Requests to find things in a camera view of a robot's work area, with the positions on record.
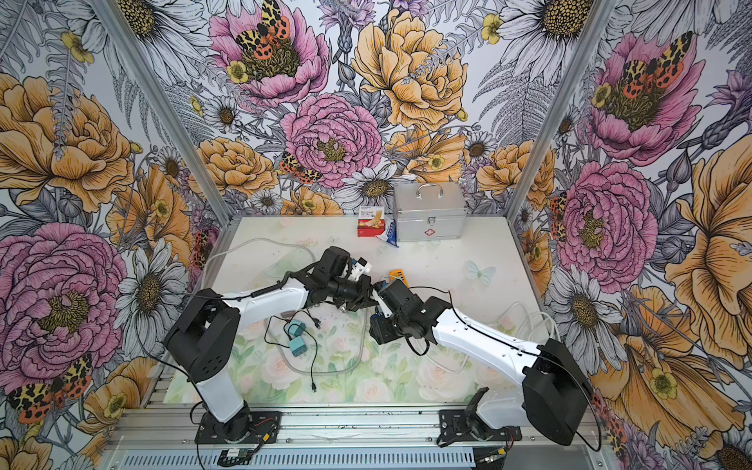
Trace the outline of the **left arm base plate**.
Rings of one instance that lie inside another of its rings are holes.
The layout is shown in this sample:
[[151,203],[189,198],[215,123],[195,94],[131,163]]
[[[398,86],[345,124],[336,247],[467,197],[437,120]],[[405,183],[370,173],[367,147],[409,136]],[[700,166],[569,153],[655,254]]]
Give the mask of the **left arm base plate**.
[[199,445],[257,445],[277,441],[282,413],[241,409],[227,423],[219,422],[209,411],[199,424],[195,443]]

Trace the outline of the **white power strip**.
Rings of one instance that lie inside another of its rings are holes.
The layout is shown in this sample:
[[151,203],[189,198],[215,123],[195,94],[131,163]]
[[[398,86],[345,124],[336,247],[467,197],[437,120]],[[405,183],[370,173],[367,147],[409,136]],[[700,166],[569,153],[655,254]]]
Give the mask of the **white power strip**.
[[366,275],[372,269],[372,264],[364,258],[359,258],[352,262],[352,269],[350,271],[349,279],[352,281],[358,281],[363,275]]

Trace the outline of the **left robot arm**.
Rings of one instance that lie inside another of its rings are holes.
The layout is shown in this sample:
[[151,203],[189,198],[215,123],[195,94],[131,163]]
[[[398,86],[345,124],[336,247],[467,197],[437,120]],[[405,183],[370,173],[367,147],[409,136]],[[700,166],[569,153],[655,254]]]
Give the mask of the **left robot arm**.
[[330,247],[319,260],[286,272],[257,291],[220,294],[211,288],[193,296],[164,339],[207,409],[197,433],[199,444],[235,444],[253,436],[253,415],[234,385],[229,360],[238,331],[282,313],[331,303],[345,311],[376,304],[371,297],[372,265]]

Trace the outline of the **orange power strip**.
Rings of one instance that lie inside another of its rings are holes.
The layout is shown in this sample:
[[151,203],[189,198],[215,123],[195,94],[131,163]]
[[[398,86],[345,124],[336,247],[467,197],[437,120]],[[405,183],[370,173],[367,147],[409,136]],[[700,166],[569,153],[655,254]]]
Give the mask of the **orange power strip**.
[[402,269],[393,269],[389,272],[389,280],[391,282],[399,280],[405,287],[409,287],[409,282],[407,281],[407,278],[405,277],[405,273]]

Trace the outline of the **teal usb charger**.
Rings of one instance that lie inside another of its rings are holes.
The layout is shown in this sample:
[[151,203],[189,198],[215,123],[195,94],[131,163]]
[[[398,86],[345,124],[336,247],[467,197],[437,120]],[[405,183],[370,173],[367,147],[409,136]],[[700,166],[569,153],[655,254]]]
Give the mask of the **teal usb charger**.
[[289,341],[288,348],[294,358],[298,358],[309,349],[303,337],[294,337]]
[[286,326],[286,334],[290,339],[299,338],[307,331],[307,326],[299,320],[291,320]]

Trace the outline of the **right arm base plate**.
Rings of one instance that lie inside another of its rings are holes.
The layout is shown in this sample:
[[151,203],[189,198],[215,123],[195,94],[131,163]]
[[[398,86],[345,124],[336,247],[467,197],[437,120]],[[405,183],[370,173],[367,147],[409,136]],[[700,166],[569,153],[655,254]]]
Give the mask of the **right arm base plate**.
[[492,429],[476,414],[459,409],[439,411],[440,435],[436,442],[439,447],[457,443],[502,442],[512,445],[523,438],[521,428],[504,426]]

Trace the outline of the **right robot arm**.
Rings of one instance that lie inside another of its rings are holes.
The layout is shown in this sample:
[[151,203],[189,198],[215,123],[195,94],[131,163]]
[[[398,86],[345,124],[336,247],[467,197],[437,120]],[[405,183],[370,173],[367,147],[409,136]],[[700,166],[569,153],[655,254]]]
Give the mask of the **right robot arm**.
[[450,293],[423,300],[401,280],[375,284],[371,297],[379,311],[370,334],[378,344],[420,339],[465,354],[516,386],[514,392],[488,386],[476,392],[460,420],[463,434],[487,441],[507,426],[529,423],[561,446],[578,438],[593,389],[560,341],[539,344],[509,336],[461,313]]

